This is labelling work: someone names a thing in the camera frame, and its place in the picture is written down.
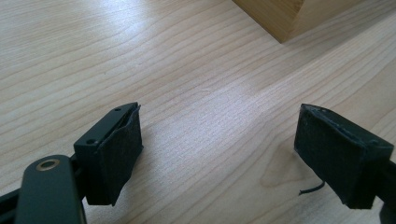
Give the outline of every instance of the screw hole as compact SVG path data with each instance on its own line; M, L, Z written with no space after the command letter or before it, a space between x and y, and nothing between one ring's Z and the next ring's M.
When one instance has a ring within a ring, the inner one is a hole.
M60 163L60 161L55 160L55 159L42 161L37 165L36 169L37 169L37 171L48 171L48 170L54 168L55 166L59 165L59 163Z
M87 141L88 145L92 145L92 144L95 144L95 143L96 143L95 139L90 139L90 140Z

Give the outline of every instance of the wooden block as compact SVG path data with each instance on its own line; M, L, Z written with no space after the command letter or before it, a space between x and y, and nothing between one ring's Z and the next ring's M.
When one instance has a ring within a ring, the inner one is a hole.
M300 35L361 0L233 0L280 43Z

